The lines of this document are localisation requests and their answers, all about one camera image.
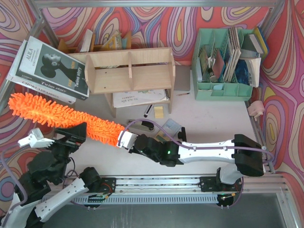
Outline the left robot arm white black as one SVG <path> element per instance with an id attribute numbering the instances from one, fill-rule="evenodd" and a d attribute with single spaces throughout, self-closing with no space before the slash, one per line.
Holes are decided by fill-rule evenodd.
<path id="1" fill-rule="evenodd" d="M 2 228 L 41 228 L 59 209 L 76 196 L 86 192 L 98 192 L 102 179 L 94 167 L 87 167 L 74 181 L 51 197 L 41 202 L 51 188 L 50 183 L 63 182 L 70 154 L 76 152 L 86 141 L 87 123 L 70 128 L 56 128 L 63 138 L 48 139 L 39 128 L 32 129 L 28 136 L 18 140 L 20 148 L 43 148 L 31 162 L 28 170 L 17 179 L 4 160 L 1 162 L 15 182 L 13 200 L 5 216 L 1 217 Z"/>

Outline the orange chenille duster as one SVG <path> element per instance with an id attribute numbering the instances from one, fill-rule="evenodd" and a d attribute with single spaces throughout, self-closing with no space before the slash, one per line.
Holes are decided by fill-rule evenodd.
<path id="1" fill-rule="evenodd" d="M 86 123 L 86 134 L 93 140 L 116 146 L 124 126 L 85 112 L 76 111 L 55 101 L 30 93 L 14 93 L 8 101 L 13 115 L 34 123 L 56 128 L 71 128 Z"/>

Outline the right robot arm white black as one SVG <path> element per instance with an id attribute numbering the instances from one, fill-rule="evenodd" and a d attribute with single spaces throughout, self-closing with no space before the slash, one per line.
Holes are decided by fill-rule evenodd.
<path id="1" fill-rule="evenodd" d="M 243 134 L 218 143 L 160 142 L 138 135 L 128 144 L 130 152 L 141 154 L 167 167 L 191 162 L 224 162 L 217 170 L 219 181 L 232 185 L 243 176 L 261 177 L 264 174 L 262 147 Z"/>

